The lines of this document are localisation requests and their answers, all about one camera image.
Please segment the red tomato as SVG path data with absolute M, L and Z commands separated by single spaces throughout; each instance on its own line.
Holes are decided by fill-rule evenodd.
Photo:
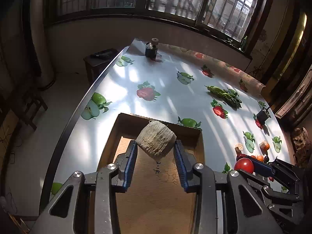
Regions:
M 234 165 L 234 170 L 236 171 L 243 170 L 247 173 L 253 174 L 254 165 L 250 159 L 243 157 L 236 161 Z

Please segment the small orange by root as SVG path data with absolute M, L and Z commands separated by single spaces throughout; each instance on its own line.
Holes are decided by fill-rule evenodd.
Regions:
M 264 151 L 264 152 L 267 152 L 270 149 L 270 145 L 269 145 L 269 143 L 267 141 L 262 141 L 259 144 L 259 147 L 260 147 L 260 150 Z

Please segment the brown cardboard tray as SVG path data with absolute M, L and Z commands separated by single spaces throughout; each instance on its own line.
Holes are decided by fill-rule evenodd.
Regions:
M 149 119 L 126 113 L 101 114 L 90 121 L 99 154 L 98 168 L 124 153 Z M 156 162 L 141 148 L 131 185 L 116 194 L 121 233 L 191 233 L 196 195 L 181 187 L 173 151 Z

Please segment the fruit print tablecloth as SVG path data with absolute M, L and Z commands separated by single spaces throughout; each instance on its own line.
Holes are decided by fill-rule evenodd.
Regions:
M 205 161 L 213 170 L 235 163 L 234 147 L 261 154 L 259 144 L 270 145 L 270 161 L 291 162 L 282 129 L 271 114 L 264 128 L 255 120 L 267 102 L 263 84 L 242 70 L 207 55 L 160 44 L 155 60 L 144 54 L 145 44 L 134 40 L 110 63 L 87 91 L 63 132 L 57 151 L 54 180 L 64 182 L 76 170 L 91 173 L 99 163 L 90 121 L 101 114 L 142 116 L 197 128 L 203 134 Z M 234 109 L 206 86 L 233 89 L 242 108 Z

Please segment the green leafy vegetable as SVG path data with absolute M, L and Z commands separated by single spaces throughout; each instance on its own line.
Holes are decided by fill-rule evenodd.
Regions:
M 223 102 L 227 103 L 230 107 L 234 109 L 242 108 L 241 104 L 242 101 L 239 98 L 239 94 L 230 88 L 227 89 L 221 89 L 217 86 L 206 86 L 207 90 L 220 98 Z

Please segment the dark wooden stool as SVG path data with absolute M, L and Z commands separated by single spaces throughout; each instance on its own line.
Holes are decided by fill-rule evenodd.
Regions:
M 90 85 L 99 77 L 109 63 L 117 56 L 118 50 L 106 49 L 83 58 Z

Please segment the dark glass jar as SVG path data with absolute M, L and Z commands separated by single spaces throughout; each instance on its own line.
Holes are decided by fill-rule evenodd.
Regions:
M 150 42 L 145 44 L 145 56 L 151 60 L 155 60 L 158 52 L 159 39 L 152 38 Z

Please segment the green bottle on sill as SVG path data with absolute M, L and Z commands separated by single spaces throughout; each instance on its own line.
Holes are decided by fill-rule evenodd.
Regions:
M 241 42 L 241 50 L 243 50 L 243 48 L 245 47 L 246 41 L 247 41 L 247 36 L 245 36 Z

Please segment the barred window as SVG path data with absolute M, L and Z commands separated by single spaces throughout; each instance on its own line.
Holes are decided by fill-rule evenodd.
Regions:
M 136 17 L 171 23 L 250 53 L 273 0 L 45 0 L 45 21 L 98 16 Z

